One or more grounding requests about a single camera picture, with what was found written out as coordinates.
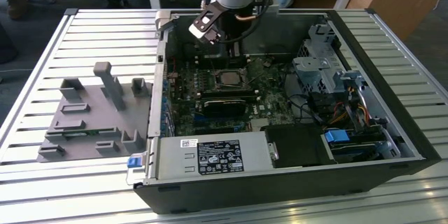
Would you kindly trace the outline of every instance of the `gray carpet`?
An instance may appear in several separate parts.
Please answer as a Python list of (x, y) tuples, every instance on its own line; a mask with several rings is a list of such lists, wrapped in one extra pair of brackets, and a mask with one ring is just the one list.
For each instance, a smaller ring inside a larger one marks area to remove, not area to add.
[[(167, 8), (195, 8), (200, 0), (161, 0)], [(149, 8), (148, 0), (129, 0), (132, 8)], [(105, 0), (32, 0), (31, 8), (19, 21), (7, 16), (7, 0), (0, 0), (0, 23), (20, 52), (17, 58), (0, 65), (0, 123), (11, 110), (28, 79), (31, 71), (1, 72), (11, 69), (32, 69), (45, 49), (52, 33), (57, 27), (67, 8), (104, 8)], [(448, 88), (448, 0), (440, 0), (439, 7), (423, 20), (413, 34), (405, 41), (407, 46), (419, 57), (432, 74)]]

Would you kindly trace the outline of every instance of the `gray 3d printed holder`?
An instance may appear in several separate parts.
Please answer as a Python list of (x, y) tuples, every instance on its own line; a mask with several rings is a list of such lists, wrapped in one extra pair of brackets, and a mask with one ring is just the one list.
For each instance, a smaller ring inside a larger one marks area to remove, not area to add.
[(135, 78), (121, 85), (109, 62), (97, 62), (93, 73), (104, 85), (63, 81), (39, 162), (129, 156), (145, 150), (152, 84)]

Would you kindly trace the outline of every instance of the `power supply label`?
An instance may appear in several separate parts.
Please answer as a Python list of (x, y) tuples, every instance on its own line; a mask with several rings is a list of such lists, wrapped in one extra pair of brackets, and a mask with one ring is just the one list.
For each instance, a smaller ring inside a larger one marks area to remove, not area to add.
[(240, 140), (197, 143), (197, 164), (201, 175), (243, 172)]

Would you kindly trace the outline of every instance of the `slotted metal surface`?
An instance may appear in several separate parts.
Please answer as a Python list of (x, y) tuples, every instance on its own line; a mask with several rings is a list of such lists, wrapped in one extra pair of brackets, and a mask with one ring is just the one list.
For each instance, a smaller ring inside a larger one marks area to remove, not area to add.
[[(35, 162), (64, 77), (99, 84), (92, 67), (108, 60), (121, 83), (135, 76), (153, 80), (155, 12), (80, 10), (64, 16), (0, 130), (0, 223), (409, 223), (448, 218), (445, 91), (369, 14), (340, 15), (444, 159), (439, 164), (363, 194), (156, 215), (125, 183), (125, 157)], [(232, 193), (232, 188), (216, 189)]]

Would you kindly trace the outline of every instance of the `white sticker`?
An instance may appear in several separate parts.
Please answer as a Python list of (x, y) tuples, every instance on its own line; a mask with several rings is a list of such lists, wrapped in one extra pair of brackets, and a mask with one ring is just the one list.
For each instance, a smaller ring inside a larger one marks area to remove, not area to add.
[(183, 139), (180, 140), (180, 147), (196, 147), (197, 146), (197, 139)]

